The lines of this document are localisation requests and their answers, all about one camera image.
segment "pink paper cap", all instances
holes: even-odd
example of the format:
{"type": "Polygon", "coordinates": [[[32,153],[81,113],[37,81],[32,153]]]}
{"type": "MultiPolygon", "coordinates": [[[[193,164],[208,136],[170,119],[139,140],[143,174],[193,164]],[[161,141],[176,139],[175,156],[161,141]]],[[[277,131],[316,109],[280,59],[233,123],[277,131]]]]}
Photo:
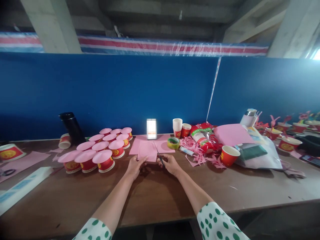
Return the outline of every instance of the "pink paper cap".
{"type": "Polygon", "coordinates": [[[119,149],[119,148],[123,147],[123,145],[124,145],[123,140],[115,140],[109,144],[109,149],[113,149],[113,150],[119,149]]]}
{"type": "Polygon", "coordinates": [[[111,150],[103,150],[101,152],[98,152],[96,155],[94,155],[92,161],[94,163],[103,163],[105,161],[107,161],[112,155],[112,151],[111,150]]]}
{"type": "Polygon", "coordinates": [[[79,146],[77,147],[77,150],[79,151],[85,151],[88,148],[91,148],[93,145],[95,144],[95,142],[84,142],[79,144],[79,146]]]}
{"type": "Polygon", "coordinates": [[[111,133],[111,134],[121,133],[121,129],[120,129],[120,128],[114,129],[114,130],[112,130],[110,133],[111,133]]]}
{"type": "Polygon", "coordinates": [[[127,133],[122,133],[122,134],[120,134],[119,136],[117,136],[117,140],[126,140],[126,139],[128,139],[128,137],[129,137],[129,134],[127,134],[127,133]]]}
{"type": "Polygon", "coordinates": [[[116,137],[117,137],[116,134],[109,134],[109,135],[105,136],[102,140],[103,141],[111,141],[111,140],[115,139],[116,137]]]}
{"type": "Polygon", "coordinates": [[[132,132],[132,128],[123,128],[122,130],[121,130],[121,133],[127,133],[127,134],[129,134],[129,133],[131,133],[132,132]]]}
{"type": "Polygon", "coordinates": [[[92,150],[100,151],[105,149],[109,145],[109,142],[99,142],[92,146],[92,150]]]}
{"type": "Polygon", "coordinates": [[[104,129],[102,129],[99,133],[100,133],[100,134],[107,134],[107,133],[109,133],[109,132],[111,132],[111,131],[112,131],[111,128],[104,128],[104,129]]]}
{"type": "Polygon", "coordinates": [[[97,141],[97,140],[99,140],[99,139],[101,139],[103,137],[104,137],[103,134],[97,134],[97,135],[94,135],[91,138],[89,138],[89,141],[93,141],[94,142],[94,141],[97,141]]]}
{"type": "Polygon", "coordinates": [[[61,157],[59,157],[58,162],[65,163],[65,162],[71,162],[73,161],[80,153],[81,151],[74,150],[71,152],[68,152],[66,154],[63,154],[61,157]]]}
{"type": "Polygon", "coordinates": [[[84,152],[80,153],[74,161],[77,163],[89,161],[90,159],[93,158],[94,155],[96,155],[96,153],[97,152],[92,149],[84,151],[84,152]]]}

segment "hand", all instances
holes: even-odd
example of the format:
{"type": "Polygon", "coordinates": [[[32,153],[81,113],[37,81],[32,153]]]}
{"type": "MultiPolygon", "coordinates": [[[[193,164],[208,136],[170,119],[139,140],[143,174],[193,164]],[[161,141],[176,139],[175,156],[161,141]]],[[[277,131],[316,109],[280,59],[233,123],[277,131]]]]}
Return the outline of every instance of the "hand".
{"type": "Polygon", "coordinates": [[[140,161],[137,161],[137,155],[133,156],[129,161],[128,169],[124,175],[129,177],[132,181],[136,180],[139,175],[140,169],[143,166],[147,165],[145,163],[147,159],[148,157],[145,157],[140,161]]]}
{"type": "MultiPolygon", "coordinates": [[[[177,174],[183,171],[182,168],[177,163],[174,156],[169,154],[160,154],[160,156],[162,158],[164,166],[166,167],[168,172],[171,173],[173,176],[177,177],[177,174]]],[[[157,163],[161,168],[163,168],[160,158],[157,159],[157,163]]]]}

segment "polka dot sleeve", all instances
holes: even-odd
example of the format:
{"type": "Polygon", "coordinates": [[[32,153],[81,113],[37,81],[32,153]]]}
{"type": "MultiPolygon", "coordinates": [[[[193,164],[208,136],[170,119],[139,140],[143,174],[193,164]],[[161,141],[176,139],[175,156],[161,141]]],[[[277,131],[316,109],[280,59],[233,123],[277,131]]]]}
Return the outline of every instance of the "polka dot sleeve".
{"type": "Polygon", "coordinates": [[[109,228],[100,220],[90,218],[73,240],[111,240],[109,228]]]}
{"type": "Polygon", "coordinates": [[[248,240],[235,222],[216,204],[210,202],[197,215],[203,240],[248,240]]]}

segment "concrete pillar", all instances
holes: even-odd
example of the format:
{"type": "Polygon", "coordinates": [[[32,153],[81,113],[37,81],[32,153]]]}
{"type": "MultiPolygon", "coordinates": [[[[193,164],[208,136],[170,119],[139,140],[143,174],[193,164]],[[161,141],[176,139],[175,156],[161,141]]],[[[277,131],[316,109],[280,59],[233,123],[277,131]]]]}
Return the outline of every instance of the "concrete pillar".
{"type": "Polygon", "coordinates": [[[46,53],[82,53],[65,0],[21,0],[46,53]]]}

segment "black thermos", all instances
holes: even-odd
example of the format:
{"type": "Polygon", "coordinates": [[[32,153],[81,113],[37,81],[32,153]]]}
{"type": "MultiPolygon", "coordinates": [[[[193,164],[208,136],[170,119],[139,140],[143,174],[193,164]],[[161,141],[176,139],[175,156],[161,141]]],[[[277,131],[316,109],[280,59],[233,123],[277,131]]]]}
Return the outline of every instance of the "black thermos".
{"type": "Polygon", "coordinates": [[[73,112],[61,113],[59,117],[61,121],[63,121],[63,124],[66,127],[66,129],[68,130],[72,144],[78,145],[86,141],[73,112]]]}

